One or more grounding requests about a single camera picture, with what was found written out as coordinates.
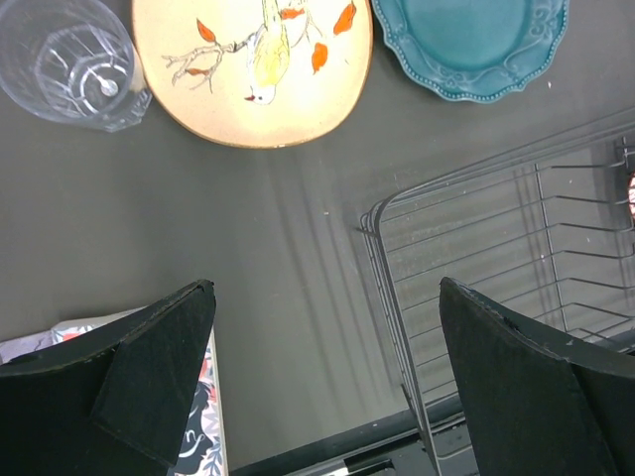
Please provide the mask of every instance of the yellow bird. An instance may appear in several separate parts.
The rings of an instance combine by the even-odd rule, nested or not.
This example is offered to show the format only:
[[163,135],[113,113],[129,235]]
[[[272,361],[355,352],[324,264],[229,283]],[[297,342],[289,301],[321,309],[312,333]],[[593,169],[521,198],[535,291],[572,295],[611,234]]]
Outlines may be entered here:
[[247,40],[247,71],[251,85],[248,101],[269,104],[276,86],[289,68],[291,49],[277,0],[262,0],[264,24]]

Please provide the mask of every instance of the gray surface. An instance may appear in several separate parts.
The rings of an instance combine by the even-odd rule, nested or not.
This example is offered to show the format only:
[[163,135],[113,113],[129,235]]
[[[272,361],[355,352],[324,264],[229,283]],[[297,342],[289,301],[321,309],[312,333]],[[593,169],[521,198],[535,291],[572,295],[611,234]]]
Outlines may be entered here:
[[[107,3],[128,19],[128,2]],[[230,467],[402,410],[369,311],[359,216],[398,189],[635,103],[634,18],[629,0],[575,0],[553,67],[492,106],[442,102],[378,38],[350,117],[287,150],[209,144],[157,103],[111,136],[46,123],[1,94],[0,339],[206,277],[219,297]]]

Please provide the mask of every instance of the scalloped plate rim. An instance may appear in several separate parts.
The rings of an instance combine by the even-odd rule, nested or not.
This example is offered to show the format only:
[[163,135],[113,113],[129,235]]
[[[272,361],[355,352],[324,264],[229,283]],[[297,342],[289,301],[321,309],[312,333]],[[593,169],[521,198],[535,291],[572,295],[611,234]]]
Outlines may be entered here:
[[[383,8],[382,8],[382,4],[389,3],[389,2],[395,3],[397,5],[397,7],[399,7],[399,9],[402,10],[402,12],[403,12],[403,7],[402,7],[403,0],[371,0],[372,6],[373,6],[373,10],[375,10],[375,14],[376,14],[377,20],[379,21],[379,24],[381,25],[382,30],[384,31],[384,44],[390,50],[392,50],[392,52],[395,54],[395,56],[399,60],[399,64],[401,65],[401,68],[404,70],[404,73],[413,82],[417,83],[419,86],[423,86],[423,87],[435,92],[441,98],[443,98],[443,99],[445,99],[447,101],[450,101],[450,102],[471,101],[471,102],[476,102],[476,103],[480,103],[480,104],[491,104],[492,102],[496,102],[496,101],[502,99],[503,97],[505,97],[510,92],[521,92],[521,91],[524,91],[525,88],[527,87],[527,85],[531,81],[533,81],[534,79],[536,79],[540,75],[544,74],[545,71],[547,71],[547,69],[549,69],[549,67],[554,62],[554,56],[556,55],[556,51],[557,51],[558,47],[560,46],[560,43],[562,42],[563,38],[565,37],[565,33],[567,32],[567,28],[569,26],[569,14],[570,14],[570,3],[571,3],[570,0],[563,0],[563,9],[562,10],[565,12],[565,16],[563,18],[563,25],[560,28],[560,30],[558,31],[558,34],[556,35],[554,40],[552,41],[552,43],[550,45],[550,48],[549,48],[549,54],[547,55],[547,58],[541,64],[541,66],[538,67],[533,72],[525,75],[520,81],[515,82],[514,84],[510,84],[509,86],[499,90],[496,93],[487,94],[487,95],[481,95],[481,94],[472,94],[472,93],[469,93],[469,92],[462,92],[462,93],[448,92],[447,90],[445,90],[442,86],[440,86],[436,82],[434,82],[434,81],[424,77],[422,74],[419,74],[416,71],[414,71],[414,69],[410,66],[410,63],[408,61],[408,58],[407,58],[406,54],[403,52],[403,50],[401,49],[401,47],[398,44],[398,38],[404,37],[406,35],[408,35],[408,36],[410,36],[412,38],[412,35],[410,34],[409,29],[407,29],[407,28],[404,29],[404,33],[401,34],[401,35],[398,35],[398,34],[393,32],[393,30],[392,30],[392,28],[390,26],[390,22],[386,18],[386,14],[384,13]],[[409,69],[414,74],[420,76],[423,80],[421,80],[418,77],[416,77],[415,75],[413,75],[409,71]]]

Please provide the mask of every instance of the dish rack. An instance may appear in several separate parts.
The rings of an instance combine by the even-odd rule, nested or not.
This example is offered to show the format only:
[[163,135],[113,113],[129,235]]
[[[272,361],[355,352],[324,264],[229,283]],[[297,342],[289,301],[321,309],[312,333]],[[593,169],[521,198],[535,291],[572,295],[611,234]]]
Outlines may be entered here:
[[464,424],[439,317],[443,276],[587,342],[635,347],[631,131],[635,109],[402,191],[362,217],[402,388],[440,475],[458,474],[456,458],[477,474],[470,444],[441,450]]

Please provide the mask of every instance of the plate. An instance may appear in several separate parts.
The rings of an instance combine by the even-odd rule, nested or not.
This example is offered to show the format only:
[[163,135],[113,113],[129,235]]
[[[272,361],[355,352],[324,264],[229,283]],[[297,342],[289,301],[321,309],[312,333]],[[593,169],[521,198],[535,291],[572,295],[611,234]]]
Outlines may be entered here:
[[551,65],[569,0],[372,0],[416,83],[450,101],[494,102]]
[[367,0],[133,0],[157,100],[213,142],[272,148],[339,125],[372,52]]

